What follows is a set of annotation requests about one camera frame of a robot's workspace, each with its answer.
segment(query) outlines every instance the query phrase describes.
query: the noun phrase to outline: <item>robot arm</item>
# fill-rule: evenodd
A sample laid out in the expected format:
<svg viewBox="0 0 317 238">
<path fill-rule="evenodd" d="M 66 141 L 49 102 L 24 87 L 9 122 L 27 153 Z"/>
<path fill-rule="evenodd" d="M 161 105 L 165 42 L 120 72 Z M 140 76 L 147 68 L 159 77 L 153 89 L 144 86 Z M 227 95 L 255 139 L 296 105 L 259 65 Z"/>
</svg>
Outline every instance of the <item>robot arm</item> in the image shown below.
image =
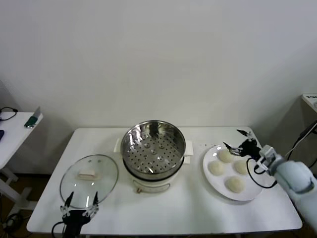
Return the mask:
<svg viewBox="0 0 317 238">
<path fill-rule="evenodd" d="M 238 131 L 248 139 L 238 148 L 225 143 L 229 152 L 241 157 L 251 156 L 257 162 L 254 170 L 262 168 L 275 177 L 276 182 L 293 200 L 298 211 L 317 232 L 317 179 L 310 169 L 302 162 L 286 161 L 271 146 L 266 145 L 260 149 L 250 133 Z"/>
</svg>

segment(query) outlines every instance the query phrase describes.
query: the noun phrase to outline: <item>dough ball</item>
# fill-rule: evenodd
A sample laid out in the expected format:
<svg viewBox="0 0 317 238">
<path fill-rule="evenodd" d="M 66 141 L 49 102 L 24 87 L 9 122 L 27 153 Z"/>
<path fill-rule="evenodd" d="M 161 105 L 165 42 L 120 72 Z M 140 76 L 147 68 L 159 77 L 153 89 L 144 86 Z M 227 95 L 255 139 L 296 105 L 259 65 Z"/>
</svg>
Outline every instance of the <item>dough ball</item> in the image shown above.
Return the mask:
<svg viewBox="0 0 317 238">
<path fill-rule="evenodd" d="M 246 185 L 242 178 L 238 176 L 232 176 L 230 177 L 226 182 L 225 182 L 226 187 L 235 192 L 235 193 L 240 193 L 243 190 L 245 190 Z"/>
<path fill-rule="evenodd" d="M 218 158 L 224 163 L 231 163 L 234 159 L 234 155 L 231 155 L 229 150 L 222 149 L 218 152 Z"/>
<path fill-rule="evenodd" d="M 222 175 L 224 173 L 223 163 L 217 160 L 212 161 L 209 163 L 209 170 L 213 175 Z"/>
<path fill-rule="evenodd" d="M 242 175 L 247 175 L 247 160 L 238 160 L 237 162 L 235 162 L 234 169 Z"/>
</svg>

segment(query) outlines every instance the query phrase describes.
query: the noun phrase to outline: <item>table leg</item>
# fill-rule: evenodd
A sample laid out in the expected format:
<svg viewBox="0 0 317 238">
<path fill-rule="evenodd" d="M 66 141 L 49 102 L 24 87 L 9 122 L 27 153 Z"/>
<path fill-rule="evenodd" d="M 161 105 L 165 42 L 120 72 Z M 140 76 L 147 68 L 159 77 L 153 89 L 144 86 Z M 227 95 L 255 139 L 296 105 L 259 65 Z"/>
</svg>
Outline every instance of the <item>table leg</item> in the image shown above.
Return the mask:
<svg viewBox="0 0 317 238">
<path fill-rule="evenodd" d="M 1 173 L 3 173 L 8 179 L 11 179 L 14 182 L 18 181 L 18 177 L 8 168 L 1 169 Z"/>
<path fill-rule="evenodd" d="M 0 179 L 0 192 L 19 206 L 27 206 L 28 200 Z"/>
</svg>

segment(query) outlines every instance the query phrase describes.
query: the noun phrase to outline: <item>cable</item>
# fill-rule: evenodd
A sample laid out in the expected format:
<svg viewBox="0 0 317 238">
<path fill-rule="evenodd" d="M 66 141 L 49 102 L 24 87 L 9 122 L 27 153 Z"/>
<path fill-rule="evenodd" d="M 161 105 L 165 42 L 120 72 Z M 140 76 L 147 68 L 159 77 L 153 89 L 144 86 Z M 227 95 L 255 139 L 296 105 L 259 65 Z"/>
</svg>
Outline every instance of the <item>cable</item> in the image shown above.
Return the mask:
<svg viewBox="0 0 317 238">
<path fill-rule="evenodd" d="M 258 182 L 256 182 L 256 181 L 254 180 L 254 178 L 252 177 L 252 175 L 251 175 L 251 173 L 250 173 L 250 170 L 249 170 L 249 161 L 250 161 L 250 160 L 253 160 L 253 159 L 252 159 L 252 158 L 248 158 L 248 160 L 247 160 L 247 170 L 248 170 L 248 174 L 249 174 L 249 176 L 250 176 L 250 178 L 252 179 L 253 182 L 255 182 L 258 186 L 260 186 L 260 187 L 262 187 L 262 188 L 273 188 L 275 185 L 277 185 L 277 181 L 276 181 L 276 180 L 274 181 L 274 183 L 273 183 L 271 186 L 268 186 L 268 187 L 262 186 L 261 184 L 259 184 Z"/>
<path fill-rule="evenodd" d="M 11 109 L 11 110 L 14 112 L 14 115 L 13 115 L 13 116 L 11 116 L 11 117 L 9 117 L 9 118 L 6 118 L 6 119 L 2 119 L 2 118 L 0 118 L 0 120 L 10 120 L 12 117 L 16 116 L 16 114 L 17 114 L 17 112 L 18 112 L 18 110 L 17 110 L 17 109 L 15 109 L 15 108 L 11 108 L 11 107 L 4 107 L 4 108 L 0 108 L 0 113 L 2 112 L 2 110 L 3 110 L 3 109 L 6 109 L 6 108 Z"/>
<path fill-rule="evenodd" d="M 295 145 L 297 144 L 297 142 L 298 142 L 299 140 L 300 140 L 300 137 L 298 137 L 298 139 L 295 141 L 295 143 L 294 143 L 292 149 L 294 149 Z M 291 152 L 289 153 L 289 155 L 287 156 L 287 161 L 289 160 L 289 158 L 291 158 L 291 155 L 292 155 L 292 154 L 293 154 L 293 151 L 291 151 Z"/>
<path fill-rule="evenodd" d="M 257 172 L 257 171 L 256 171 L 256 167 L 254 167 L 254 168 L 253 168 L 253 172 L 254 172 L 255 174 L 257 174 L 257 175 L 262 175 L 262 174 L 265 173 L 265 170 L 263 170 L 263 171 L 261 171 L 261 172 Z"/>
<path fill-rule="evenodd" d="M 312 163 L 312 165 L 310 165 L 308 168 L 310 169 L 312 166 L 315 165 L 316 162 L 317 162 L 317 158 L 316 158 L 315 161 Z"/>
<path fill-rule="evenodd" d="M 317 122 L 315 122 L 312 128 L 300 140 L 298 140 L 300 137 L 297 139 L 297 142 L 294 144 L 293 148 L 289 152 L 287 152 L 285 156 L 290 154 L 302 142 L 302 140 L 304 140 L 306 136 L 308 136 L 315 129 L 316 126 L 317 126 Z"/>
<path fill-rule="evenodd" d="M 54 229 L 55 229 L 55 227 L 56 227 L 57 225 L 63 224 L 63 223 L 64 223 L 64 222 L 57 222 L 57 223 L 55 223 L 55 225 L 52 227 L 51 234 L 52 234 L 52 237 L 53 237 L 53 238 L 56 238 L 55 235 L 54 235 Z"/>
<path fill-rule="evenodd" d="M 7 236 L 11 236 L 12 238 L 27 238 L 30 235 L 32 235 L 32 233 L 29 233 L 28 235 L 26 235 L 24 237 L 16 237 L 16 236 L 12 235 L 12 232 L 18 230 L 21 227 L 23 220 L 24 219 L 20 213 L 14 213 L 14 214 L 11 214 L 10 216 L 8 216 L 5 221 L 3 221 L 3 219 L 2 219 L 2 194 L 0 193 L 0 221 L 1 221 L 1 224 L 3 227 L 3 231 L 7 234 Z"/>
</svg>

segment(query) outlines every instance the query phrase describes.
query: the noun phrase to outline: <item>black cable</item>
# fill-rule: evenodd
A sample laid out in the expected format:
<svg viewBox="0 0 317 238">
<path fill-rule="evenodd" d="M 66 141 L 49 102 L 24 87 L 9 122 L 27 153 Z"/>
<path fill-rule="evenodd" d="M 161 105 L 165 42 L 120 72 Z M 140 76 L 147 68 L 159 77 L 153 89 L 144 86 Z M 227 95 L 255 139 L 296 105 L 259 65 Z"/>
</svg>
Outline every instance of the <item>black cable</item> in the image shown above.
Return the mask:
<svg viewBox="0 0 317 238">
<path fill-rule="evenodd" d="M 57 223 L 55 223 L 55 225 L 52 227 L 51 234 L 52 234 L 52 237 L 53 237 L 53 238 L 56 238 L 55 235 L 54 235 L 54 229 L 55 229 L 55 227 L 56 227 L 57 225 L 63 224 L 63 223 L 64 223 L 64 222 L 57 222 Z"/>
<path fill-rule="evenodd" d="M 294 149 L 295 145 L 297 144 L 298 141 L 300 141 L 300 139 L 301 139 L 301 137 L 298 137 L 298 139 L 295 141 L 295 143 L 294 143 L 292 149 Z M 292 150 L 292 151 L 288 154 L 288 156 L 287 156 L 287 161 L 289 160 L 289 158 L 291 158 L 291 155 L 293 154 L 293 151 L 294 151 L 294 150 Z"/>
<path fill-rule="evenodd" d="M 250 178 L 252 179 L 253 182 L 255 182 L 258 186 L 262 187 L 262 188 L 273 188 L 275 185 L 277 185 L 277 181 L 275 180 L 274 183 L 271 185 L 271 186 L 268 186 L 268 187 L 265 187 L 265 186 L 262 186 L 261 184 L 259 184 L 258 182 L 256 182 L 254 180 L 254 178 L 252 177 L 251 173 L 250 173 L 250 170 L 249 170 L 249 161 L 250 160 L 253 160 L 252 158 L 248 158 L 247 160 L 247 170 L 248 170 L 248 174 L 250 176 Z"/>
<path fill-rule="evenodd" d="M 262 174 L 265 173 L 265 170 L 263 170 L 263 171 L 261 171 L 261 172 L 257 172 L 257 171 L 256 171 L 256 168 L 254 167 L 253 172 L 254 172 L 255 174 L 257 174 L 257 175 L 262 175 Z"/>
<path fill-rule="evenodd" d="M 317 158 L 316 158 L 315 161 L 312 163 L 312 165 L 310 165 L 308 168 L 310 169 L 312 166 L 315 165 L 316 162 L 317 162 Z"/>
<path fill-rule="evenodd" d="M 18 113 L 18 110 L 15 109 L 15 108 L 11 108 L 11 107 L 4 107 L 4 108 L 0 108 L 0 113 L 2 112 L 3 109 L 6 109 L 6 108 L 9 108 L 11 109 L 13 112 L 14 112 L 14 115 L 9 117 L 9 118 L 6 118 L 6 119 L 2 119 L 0 118 L 0 120 L 10 120 L 12 117 L 16 116 L 16 114 Z"/>
<path fill-rule="evenodd" d="M 5 225 L 5 227 L 3 227 L 3 231 L 6 232 L 9 236 L 11 236 L 12 238 L 27 238 L 30 235 L 32 235 L 32 233 L 29 233 L 28 235 L 24 236 L 24 237 L 16 237 L 14 235 L 12 235 L 12 232 L 16 231 L 17 229 L 19 229 L 22 225 L 23 222 L 23 217 L 20 213 L 14 213 L 11 214 L 10 216 L 8 216 L 6 218 L 5 221 L 3 221 L 2 219 L 2 194 L 0 193 L 0 221 L 2 226 Z"/>
</svg>

